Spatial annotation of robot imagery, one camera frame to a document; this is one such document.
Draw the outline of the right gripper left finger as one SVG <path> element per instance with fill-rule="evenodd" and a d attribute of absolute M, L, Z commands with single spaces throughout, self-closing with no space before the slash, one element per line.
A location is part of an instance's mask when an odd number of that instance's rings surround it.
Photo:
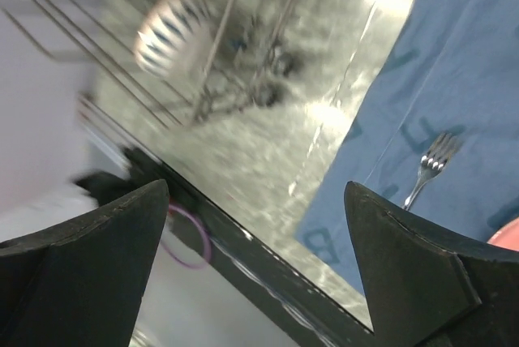
<path fill-rule="evenodd" d="M 3 346 L 127 346 L 165 224 L 156 180 L 1 244 Z"/>

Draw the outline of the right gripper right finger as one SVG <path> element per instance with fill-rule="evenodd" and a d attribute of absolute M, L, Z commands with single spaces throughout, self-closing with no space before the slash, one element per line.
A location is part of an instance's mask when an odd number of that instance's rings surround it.
<path fill-rule="evenodd" d="M 345 214 L 382 346 L 516 346 L 518 254 L 348 182 Z"/>

